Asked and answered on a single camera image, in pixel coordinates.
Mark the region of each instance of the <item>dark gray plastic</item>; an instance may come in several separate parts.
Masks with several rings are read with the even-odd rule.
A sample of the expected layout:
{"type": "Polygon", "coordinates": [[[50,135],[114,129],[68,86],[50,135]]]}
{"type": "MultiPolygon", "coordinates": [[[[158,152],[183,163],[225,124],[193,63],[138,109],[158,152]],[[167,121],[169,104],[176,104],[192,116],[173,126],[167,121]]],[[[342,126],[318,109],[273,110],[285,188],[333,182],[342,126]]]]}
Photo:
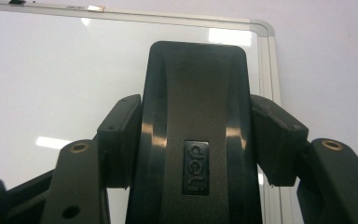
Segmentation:
{"type": "Polygon", "coordinates": [[[158,42],[150,50],[127,223],[261,223],[246,55],[158,42]],[[182,192],[186,141],[209,143],[209,194],[182,192]]]}

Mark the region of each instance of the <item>whiteboard frame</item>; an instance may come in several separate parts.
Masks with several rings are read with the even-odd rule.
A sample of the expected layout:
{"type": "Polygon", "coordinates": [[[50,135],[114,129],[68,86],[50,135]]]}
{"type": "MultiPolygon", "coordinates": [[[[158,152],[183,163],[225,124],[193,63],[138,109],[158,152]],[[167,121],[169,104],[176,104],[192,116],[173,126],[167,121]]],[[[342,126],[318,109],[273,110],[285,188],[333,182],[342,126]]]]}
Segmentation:
{"type": "MultiPolygon", "coordinates": [[[[0,11],[253,31],[258,36],[260,95],[273,100],[278,105],[281,104],[275,34],[273,28],[265,21],[33,2],[18,6],[2,0],[0,0],[0,11]]],[[[261,193],[264,200],[262,207],[264,223],[293,223],[290,189],[271,187],[268,184],[264,184],[263,188],[261,193]]]]}

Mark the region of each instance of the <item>whiteboard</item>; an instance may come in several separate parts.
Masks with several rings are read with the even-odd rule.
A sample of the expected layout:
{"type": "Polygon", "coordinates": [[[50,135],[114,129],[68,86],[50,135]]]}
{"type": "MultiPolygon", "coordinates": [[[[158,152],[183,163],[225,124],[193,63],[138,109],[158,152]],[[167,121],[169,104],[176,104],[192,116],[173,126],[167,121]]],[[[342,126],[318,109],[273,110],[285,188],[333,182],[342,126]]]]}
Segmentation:
{"type": "MultiPolygon", "coordinates": [[[[11,189],[53,169],[66,143],[92,138],[116,101],[143,93],[148,51],[159,40],[243,48],[251,93],[272,98],[279,89],[271,85],[270,39],[250,26],[233,30],[0,11],[0,179],[11,189]]],[[[275,191],[271,201],[279,198],[275,191]]],[[[124,223],[128,193],[109,190],[112,223],[124,223]]],[[[268,191],[261,196],[269,200],[268,191]]],[[[280,213],[270,211],[277,209],[280,213]]]]}

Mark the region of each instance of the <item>embossed logo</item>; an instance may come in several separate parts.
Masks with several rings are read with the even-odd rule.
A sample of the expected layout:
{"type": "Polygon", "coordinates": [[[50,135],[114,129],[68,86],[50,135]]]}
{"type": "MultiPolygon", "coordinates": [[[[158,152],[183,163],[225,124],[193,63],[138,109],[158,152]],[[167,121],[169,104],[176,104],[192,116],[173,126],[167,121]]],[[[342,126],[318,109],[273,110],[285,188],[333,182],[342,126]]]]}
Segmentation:
{"type": "Polygon", "coordinates": [[[182,192],[209,194],[209,143],[185,141],[182,192]]]}

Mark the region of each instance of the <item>brass insert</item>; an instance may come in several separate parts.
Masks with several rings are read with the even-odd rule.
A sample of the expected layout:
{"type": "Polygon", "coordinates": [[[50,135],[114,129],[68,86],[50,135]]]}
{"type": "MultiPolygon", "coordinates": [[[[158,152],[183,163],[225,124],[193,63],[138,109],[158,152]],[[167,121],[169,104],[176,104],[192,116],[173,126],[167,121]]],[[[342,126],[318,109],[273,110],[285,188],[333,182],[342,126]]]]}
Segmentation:
{"type": "Polygon", "coordinates": [[[90,145],[87,143],[77,143],[77,144],[71,146],[70,151],[72,153],[80,153],[80,152],[86,151],[87,149],[89,149],[89,147],[90,147],[90,145]]]}
{"type": "Polygon", "coordinates": [[[322,145],[324,145],[324,147],[327,147],[328,149],[335,151],[340,151],[344,149],[344,147],[339,142],[333,140],[323,140],[322,145]]]}

